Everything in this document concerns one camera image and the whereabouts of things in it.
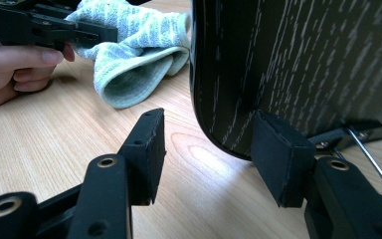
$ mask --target light wood surface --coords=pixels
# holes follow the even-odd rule
[[[145,4],[190,11],[186,0]],[[165,109],[167,154],[154,205],[133,207],[135,238],[307,238],[303,209],[278,208],[256,168],[215,147],[197,124],[189,65],[165,78],[143,103],[115,110],[93,86],[93,62],[58,66],[43,92],[0,107],[0,194],[33,192],[46,200],[82,183],[88,163],[114,153],[144,112]],[[382,141],[367,145],[382,166]],[[382,193],[358,150],[344,155]]]

